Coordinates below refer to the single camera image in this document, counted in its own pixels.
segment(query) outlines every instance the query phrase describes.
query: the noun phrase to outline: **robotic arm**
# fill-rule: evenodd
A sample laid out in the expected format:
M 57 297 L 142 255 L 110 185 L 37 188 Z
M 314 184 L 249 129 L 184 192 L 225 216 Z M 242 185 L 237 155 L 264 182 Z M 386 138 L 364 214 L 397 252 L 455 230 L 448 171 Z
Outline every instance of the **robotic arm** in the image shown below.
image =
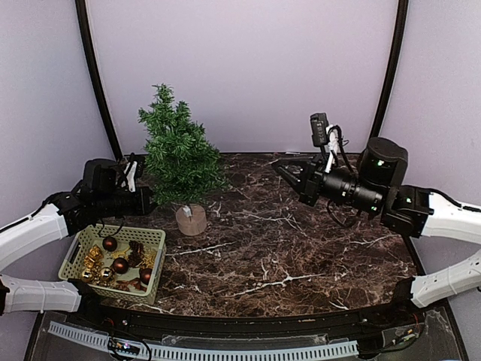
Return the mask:
M 41 207 L 0 229 L 0 272 L 12 262 L 105 217 L 141 216 L 156 207 L 152 191 L 136 187 L 144 158 L 132 154 L 124 169 L 109 159 L 85 164 L 83 179 L 71 192 L 55 193 Z M 71 283 L 40 282 L 0 275 L 0 315 L 12 311 L 62 310 L 74 312 L 81 295 Z
M 366 212 L 371 219 L 380 216 L 382 225 L 403 236 L 442 236 L 481 244 L 481 208 L 457 202 L 439 190 L 401 185 L 407 169 L 404 148 L 388 139 L 371 138 L 359 157 L 356 173 L 343 150 L 340 128 L 330 126 L 325 114 L 312 115 L 310 122 L 313 143 L 321 153 L 273 164 L 301 202 L 314 206 L 322 196 L 329 199 L 329 214 L 333 202 L 351 206 L 358 214 Z M 347 168 L 332 168 L 338 151 Z M 422 308 L 480 285 L 481 250 L 439 272 L 399 282 L 395 298 Z

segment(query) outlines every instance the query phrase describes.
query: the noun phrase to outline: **wooden tree base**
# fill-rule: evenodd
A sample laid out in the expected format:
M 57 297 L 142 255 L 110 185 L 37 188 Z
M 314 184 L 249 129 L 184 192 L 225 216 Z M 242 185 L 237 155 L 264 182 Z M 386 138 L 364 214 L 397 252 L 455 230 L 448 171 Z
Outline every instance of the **wooden tree base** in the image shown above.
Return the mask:
M 198 235 L 207 227 L 207 218 L 205 210 L 200 205 L 189 205 L 192 210 L 192 216 L 187 217 L 183 208 L 179 208 L 175 214 L 179 230 L 184 235 Z

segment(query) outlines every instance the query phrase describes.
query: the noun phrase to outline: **black pole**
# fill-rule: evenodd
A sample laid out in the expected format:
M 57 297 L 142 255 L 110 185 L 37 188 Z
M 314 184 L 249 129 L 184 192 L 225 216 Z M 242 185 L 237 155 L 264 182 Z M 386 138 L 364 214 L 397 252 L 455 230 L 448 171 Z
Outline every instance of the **black pole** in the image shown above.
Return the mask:
M 90 80 L 92 81 L 93 91 L 95 93 L 95 98 L 97 99 L 97 106 L 100 110 L 100 116 L 102 118 L 102 122 L 104 123 L 104 128 L 107 133 L 113 155 L 117 160 L 121 160 L 123 154 L 120 149 L 119 140 L 115 134 L 115 128 L 113 127 L 107 101 L 105 100 L 104 88 L 102 87 L 102 82 L 100 80 L 100 73 L 98 72 L 85 0 L 75 0 L 75 6 L 77 8 L 80 35 L 82 36 L 83 52 L 85 53 L 85 59 L 89 68 Z
M 392 84 L 398 67 L 399 55 L 401 54 L 401 45 L 403 42 L 404 27 L 407 18 L 407 6 L 409 0 L 399 0 L 398 15 L 396 16 L 396 24 L 394 27 L 394 35 L 392 37 L 391 53 L 389 54 L 388 68 L 384 77 L 383 90 L 377 105 L 376 116 L 374 117 L 373 126 L 369 138 L 379 136 L 381 127 L 383 126 L 384 116 L 388 108 L 389 97 L 391 96 Z

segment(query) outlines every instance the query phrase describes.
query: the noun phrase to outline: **white wall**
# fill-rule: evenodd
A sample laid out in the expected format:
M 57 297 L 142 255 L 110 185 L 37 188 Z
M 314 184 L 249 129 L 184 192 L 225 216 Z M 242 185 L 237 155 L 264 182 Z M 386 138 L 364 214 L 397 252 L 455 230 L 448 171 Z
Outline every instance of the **white wall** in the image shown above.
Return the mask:
M 111 158 L 73 1 L 0 2 L 0 227 L 70 190 L 85 161 Z M 69 240 L 5 270 L 56 280 Z M 0 359 L 23 359 L 35 313 L 0 317 Z
M 89 1 L 120 144 L 141 152 L 138 109 L 168 83 L 226 152 L 314 151 L 327 112 L 364 148 L 386 72 L 397 1 Z
M 381 134 L 408 149 L 407 184 L 481 205 L 480 99 L 481 2 L 410 2 Z M 479 245 L 439 238 L 423 238 L 416 246 L 428 272 L 479 250 Z M 481 360 L 481 293 L 455 297 L 452 308 L 470 359 Z

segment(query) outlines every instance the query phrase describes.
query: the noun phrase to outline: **green pine foliage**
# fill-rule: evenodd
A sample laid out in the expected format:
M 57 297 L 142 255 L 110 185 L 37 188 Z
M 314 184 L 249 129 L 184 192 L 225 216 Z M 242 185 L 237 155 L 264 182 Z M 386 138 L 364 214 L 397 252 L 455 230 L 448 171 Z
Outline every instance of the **green pine foliage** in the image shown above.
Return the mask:
M 174 91 L 162 84 L 150 110 L 139 110 L 139 122 L 149 132 L 146 170 L 156 180 L 155 201 L 198 202 L 209 191 L 225 185 L 219 151 L 205 139 L 202 125 L 190 120 L 187 103 L 174 104 Z

